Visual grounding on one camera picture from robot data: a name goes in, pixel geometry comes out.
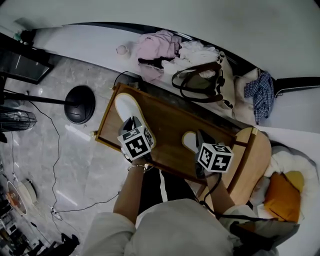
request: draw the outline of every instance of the plaid shirt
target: plaid shirt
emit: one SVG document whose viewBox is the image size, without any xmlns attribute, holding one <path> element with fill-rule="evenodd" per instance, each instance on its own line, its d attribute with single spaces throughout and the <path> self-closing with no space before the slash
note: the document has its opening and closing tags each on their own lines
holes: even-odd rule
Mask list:
<svg viewBox="0 0 320 256">
<path fill-rule="evenodd" d="M 268 118 L 275 99 L 271 75 L 263 72 L 257 80 L 247 83 L 244 87 L 244 97 L 253 98 L 254 116 L 257 125 L 263 117 Z"/>
</svg>

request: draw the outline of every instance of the wooden table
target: wooden table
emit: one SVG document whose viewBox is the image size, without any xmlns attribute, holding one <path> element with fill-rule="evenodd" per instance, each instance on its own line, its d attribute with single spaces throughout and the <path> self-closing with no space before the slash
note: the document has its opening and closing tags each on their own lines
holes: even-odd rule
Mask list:
<svg viewBox="0 0 320 256">
<path fill-rule="evenodd" d="M 117 137 L 123 122 L 117 113 L 114 100 L 120 93 L 128 93 L 135 98 L 156 137 L 156 147 L 151 152 L 151 165 L 206 185 L 205 180 L 198 179 L 195 175 L 194 154 L 181 142 L 185 132 L 202 129 L 217 142 L 224 142 L 230 146 L 234 153 L 229 171 L 222 175 L 232 198 L 236 199 L 236 202 L 243 202 L 249 198 L 253 187 L 269 165 L 271 146 L 265 135 L 251 127 L 235 134 L 145 92 L 119 83 L 114 88 L 95 138 L 96 141 L 117 151 L 121 151 Z"/>
</svg>

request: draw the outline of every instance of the hand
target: hand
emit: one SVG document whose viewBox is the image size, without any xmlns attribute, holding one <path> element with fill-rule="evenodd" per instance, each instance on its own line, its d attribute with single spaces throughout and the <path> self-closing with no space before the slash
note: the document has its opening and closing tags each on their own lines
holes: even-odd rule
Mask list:
<svg viewBox="0 0 320 256">
<path fill-rule="evenodd" d="M 147 161 L 144 158 L 137 158 L 135 160 L 132 161 L 133 165 L 142 165 L 145 166 L 145 164 L 147 163 Z"/>
</svg>

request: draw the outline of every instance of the handbag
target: handbag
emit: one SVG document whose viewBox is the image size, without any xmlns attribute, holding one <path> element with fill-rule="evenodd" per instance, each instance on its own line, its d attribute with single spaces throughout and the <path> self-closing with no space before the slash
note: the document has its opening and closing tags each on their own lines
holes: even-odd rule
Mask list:
<svg viewBox="0 0 320 256">
<path fill-rule="evenodd" d="M 215 71 L 215 75 L 204 79 L 200 76 L 200 73 L 206 71 Z M 174 80 L 180 74 L 185 75 L 185 77 L 181 85 L 177 85 Z M 235 105 L 234 76 L 226 55 L 222 51 L 219 53 L 218 61 L 178 71 L 172 76 L 171 82 L 172 86 L 179 89 L 181 95 L 188 101 L 198 103 L 222 101 L 229 109 L 233 109 Z M 187 96 L 184 92 L 190 92 L 191 94 L 188 93 L 190 96 Z M 204 94 L 206 98 L 193 97 L 195 94 Z"/>
</svg>

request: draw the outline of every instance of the clutter of items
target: clutter of items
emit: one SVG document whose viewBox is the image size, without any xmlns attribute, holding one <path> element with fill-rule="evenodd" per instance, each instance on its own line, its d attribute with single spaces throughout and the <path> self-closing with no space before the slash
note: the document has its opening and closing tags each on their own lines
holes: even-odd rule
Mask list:
<svg viewBox="0 0 320 256">
<path fill-rule="evenodd" d="M 130 58 L 129 50 L 121 47 L 117 53 Z M 170 76 L 177 94 L 218 115 L 249 125 L 270 116 L 275 97 L 270 74 L 255 68 L 234 76 L 228 56 L 213 45 L 183 41 L 160 30 L 139 37 L 134 58 L 146 82 Z"/>
</svg>

